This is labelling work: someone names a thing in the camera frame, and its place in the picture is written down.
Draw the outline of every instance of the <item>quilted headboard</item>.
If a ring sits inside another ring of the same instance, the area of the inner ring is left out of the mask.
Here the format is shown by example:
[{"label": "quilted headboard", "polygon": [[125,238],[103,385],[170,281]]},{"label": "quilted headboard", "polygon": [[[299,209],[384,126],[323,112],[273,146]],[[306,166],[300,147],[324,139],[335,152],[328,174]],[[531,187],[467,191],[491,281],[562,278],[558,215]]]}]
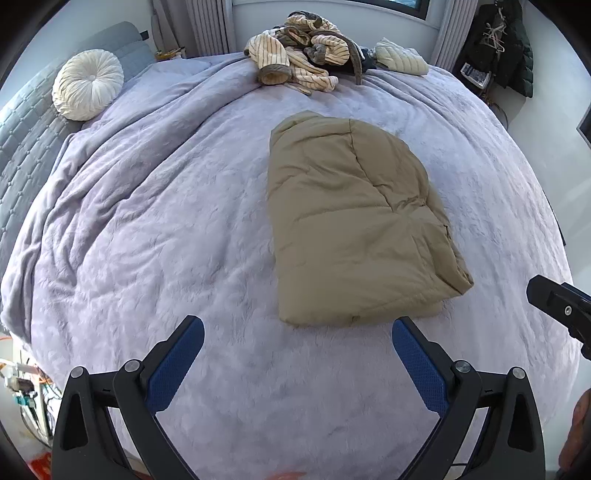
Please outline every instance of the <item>quilted headboard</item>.
[{"label": "quilted headboard", "polygon": [[67,120],[57,113],[51,100],[53,81],[68,58],[92,48],[117,55],[125,81],[155,62],[134,25],[121,22],[83,41],[66,58],[51,62],[0,110],[0,278],[62,143],[82,127],[81,122]]}]

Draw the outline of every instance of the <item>white quilted pillow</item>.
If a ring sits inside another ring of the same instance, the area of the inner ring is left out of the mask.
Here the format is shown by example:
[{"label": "white quilted pillow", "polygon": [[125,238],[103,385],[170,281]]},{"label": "white quilted pillow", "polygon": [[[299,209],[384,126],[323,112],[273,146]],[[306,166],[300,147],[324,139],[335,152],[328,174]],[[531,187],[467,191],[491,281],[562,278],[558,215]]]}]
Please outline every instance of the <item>white quilted pillow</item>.
[{"label": "white quilted pillow", "polygon": [[387,38],[375,46],[375,58],[393,72],[426,75],[429,65],[413,48],[403,48]]},{"label": "white quilted pillow", "polygon": [[90,120],[119,95],[123,78],[119,59],[110,51],[83,51],[58,72],[51,91],[53,104],[70,120]]}]

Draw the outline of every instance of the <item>lavender blanket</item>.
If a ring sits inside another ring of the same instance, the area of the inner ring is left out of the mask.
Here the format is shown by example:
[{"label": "lavender blanket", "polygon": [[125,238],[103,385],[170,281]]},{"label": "lavender blanket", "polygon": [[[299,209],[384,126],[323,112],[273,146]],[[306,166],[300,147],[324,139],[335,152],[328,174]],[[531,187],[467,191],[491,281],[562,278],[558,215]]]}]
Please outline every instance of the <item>lavender blanket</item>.
[{"label": "lavender blanket", "polygon": [[200,478],[395,478],[437,416],[391,325],[278,320],[268,141],[302,110],[377,125],[423,162],[475,286],[417,324],[480,370],[524,367],[547,421],[569,394],[577,343],[525,288],[536,274],[571,280],[558,227],[513,140],[437,68],[373,71],[362,86],[342,76],[333,93],[306,97],[259,87],[240,55],[151,66],[63,149],[2,281],[4,324],[63,386],[76,365],[103,372],[143,358],[196,314],[205,345],[158,418]]}]

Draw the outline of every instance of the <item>white round pillow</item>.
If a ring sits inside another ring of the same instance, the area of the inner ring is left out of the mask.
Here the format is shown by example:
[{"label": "white round pillow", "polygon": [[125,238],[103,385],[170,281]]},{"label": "white round pillow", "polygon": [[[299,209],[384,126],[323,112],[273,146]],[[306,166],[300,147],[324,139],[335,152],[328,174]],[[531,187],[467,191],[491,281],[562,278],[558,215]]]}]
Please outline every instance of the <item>white round pillow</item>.
[{"label": "white round pillow", "polygon": [[83,51],[58,72],[51,91],[53,104],[69,120],[90,120],[119,95],[123,79],[119,59],[110,51]]}]

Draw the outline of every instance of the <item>gray curtain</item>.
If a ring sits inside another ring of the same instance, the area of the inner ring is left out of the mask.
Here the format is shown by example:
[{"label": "gray curtain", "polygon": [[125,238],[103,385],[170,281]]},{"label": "gray curtain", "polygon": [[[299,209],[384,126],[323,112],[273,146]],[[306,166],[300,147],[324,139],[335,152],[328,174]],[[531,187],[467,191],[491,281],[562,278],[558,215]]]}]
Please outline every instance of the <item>gray curtain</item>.
[{"label": "gray curtain", "polygon": [[451,71],[468,36],[477,6],[478,0],[447,0],[431,65]]},{"label": "gray curtain", "polygon": [[185,47],[187,57],[236,51],[232,0],[152,0],[156,48]]}]

